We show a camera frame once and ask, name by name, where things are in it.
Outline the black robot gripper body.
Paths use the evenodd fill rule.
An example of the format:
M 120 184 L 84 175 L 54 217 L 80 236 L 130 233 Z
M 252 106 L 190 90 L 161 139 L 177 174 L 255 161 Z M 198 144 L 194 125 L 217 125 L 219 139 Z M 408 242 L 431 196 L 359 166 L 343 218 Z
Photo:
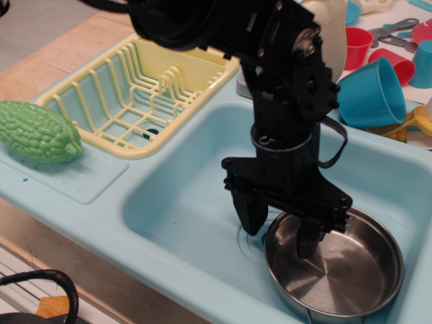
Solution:
M 352 199 L 321 174 L 319 144 L 318 131 L 293 147 L 255 142 L 255 157 L 227 157 L 221 162 L 227 172 L 225 188 L 301 220 L 323 222 L 325 233 L 344 232 Z

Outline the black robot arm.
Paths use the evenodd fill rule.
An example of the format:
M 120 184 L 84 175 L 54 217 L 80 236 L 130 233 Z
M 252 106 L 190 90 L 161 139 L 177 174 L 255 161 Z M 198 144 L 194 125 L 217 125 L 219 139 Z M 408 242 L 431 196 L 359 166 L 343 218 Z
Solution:
M 255 235 L 269 207 L 300 218 L 297 252 L 312 257 L 324 235 L 344 232 L 352 199 L 320 170 L 321 126 L 342 136 L 329 117 L 340 88 L 322 56 L 319 25 L 294 1 L 91 1 L 97 9 L 128 14 L 145 39 L 176 51 L 220 50 L 237 57 L 252 95 L 254 158 L 222 161 L 242 227 Z

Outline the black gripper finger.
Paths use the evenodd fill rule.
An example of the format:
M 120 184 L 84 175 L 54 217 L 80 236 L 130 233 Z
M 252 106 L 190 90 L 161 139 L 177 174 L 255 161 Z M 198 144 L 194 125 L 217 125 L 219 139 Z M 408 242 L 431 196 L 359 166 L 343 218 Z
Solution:
M 232 194 L 233 203 L 243 229 L 251 236 L 258 234 L 268 216 L 268 205 L 257 198 Z
M 323 222 L 300 221 L 297 231 L 297 253 L 301 259 L 311 258 L 325 236 Z

